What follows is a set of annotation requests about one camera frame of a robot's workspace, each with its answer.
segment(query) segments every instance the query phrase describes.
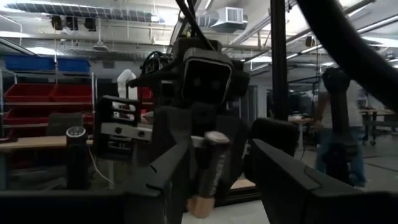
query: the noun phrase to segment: black pole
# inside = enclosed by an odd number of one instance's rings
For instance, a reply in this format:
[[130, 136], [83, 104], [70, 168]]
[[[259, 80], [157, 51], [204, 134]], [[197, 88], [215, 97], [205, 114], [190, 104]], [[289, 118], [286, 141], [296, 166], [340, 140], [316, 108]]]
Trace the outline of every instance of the black pole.
[[271, 0], [272, 91], [275, 119], [287, 121], [285, 1]]

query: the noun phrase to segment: robot face screen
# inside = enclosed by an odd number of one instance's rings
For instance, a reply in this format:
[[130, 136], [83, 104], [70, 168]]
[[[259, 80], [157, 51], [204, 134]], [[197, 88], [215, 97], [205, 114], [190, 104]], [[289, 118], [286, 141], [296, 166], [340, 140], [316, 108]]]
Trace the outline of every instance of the robot face screen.
[[222, 63], [190, 60], [182, 88], [184, 100], [221, 104], [228, 91], [231, 72], [231, 67]]

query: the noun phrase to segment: ceiling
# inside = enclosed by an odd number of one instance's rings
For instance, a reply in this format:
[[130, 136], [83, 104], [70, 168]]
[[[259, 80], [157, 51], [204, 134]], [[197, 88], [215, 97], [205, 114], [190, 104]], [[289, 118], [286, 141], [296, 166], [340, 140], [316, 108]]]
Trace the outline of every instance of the ceiling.
[[[340, 0], [344, 8], [359, 3], [361, 0]], [[378, 0], [367, 5], [362, 10], [351, 15], [350, 20], [357, 29], [366, 27], [381, 19], [398, 14], [394, 4], [396, 0]], [[292, 9], [286, 12], [287, 37], [294, 36], [308, 28], [299, 7], [294, 0], [286, 0]], [[217, 10], [223, 7], [241, 7], [247, 15], [247, 26], [244, 30], [235, 32], [220, 32], [206, 27], [209, 19]], [[263, 52], [272, 45], [269, 32], [270, 17], [266, 13], [269, 0], [197, 0], [197, 17], [205, 25], [201, 27], [209, 39], [216, 39], [224, 46], [224, 53], [234, 58], [248, 58]], [[73, 13], [78, 16], [78, 30], [68, 28], [57, 31], [51, 26], [51, 14]], [[112, 58], [113, 60], [142, 60], [153, 50], [166, 51], [178, 25], [179, 8], [174, 0], [2, 0], [0, 3], [0, 37], [5, 37], [37, 54], [54, 54], [63, 57]], [[85, 18], [102, 18], [97, 21], [97, 31], [89, 32], [84, 27]], [[393, 51], [398, 54], [398, 23], [365, 33], [363, 36], [381, 46], [381, 54]], [[293, 55], [305, 50], [304, 35], [289, 43], [287, 55]], [[109, 52], [98, 52], [93, 46], [103, 41]], [[9, 54], [9, 49], [0, 48], [3, 54]], [[258, 66], [268, 66], [271, 53], [263, 54], [247, 63], [249, 69]], [[310, 68], [318, 62], [330, 63], [332, 59], [322, 49], [307, 55], [301, 55], [289, 60], [289, 64], [297, 64], [303, 69]], [[295, 72], [299, 67], [291, 69], [289, 75], [297, 73], [304, 77], [305, 73]], [[270, 77], [270, 73], [262, 72], [261, 77]]]

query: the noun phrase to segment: blue storage bin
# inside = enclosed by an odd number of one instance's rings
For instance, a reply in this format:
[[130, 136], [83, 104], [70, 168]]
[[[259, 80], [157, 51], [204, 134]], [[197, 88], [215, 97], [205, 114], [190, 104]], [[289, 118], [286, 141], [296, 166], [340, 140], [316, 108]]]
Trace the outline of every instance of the blue storage bin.
[[7, 55], [6, 69], [23, 71], [54, 71], [55, 64], [52, 57]]
[[85, 59], [59, 58], [58, 71], [71, 73], [89, 73], [90, 63]]

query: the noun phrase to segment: air conditioning unit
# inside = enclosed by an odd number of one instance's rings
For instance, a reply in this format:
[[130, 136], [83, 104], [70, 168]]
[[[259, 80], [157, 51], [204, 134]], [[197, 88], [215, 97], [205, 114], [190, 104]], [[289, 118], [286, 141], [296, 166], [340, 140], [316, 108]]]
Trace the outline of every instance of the air conditioning unit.
[[215, 31], [232, 33], [242, 26], [247, 25], [247, 16], [243, 14], [243, 9], [236, 7], [223, 7], [216, 11], [218, 21], [212, 25]]

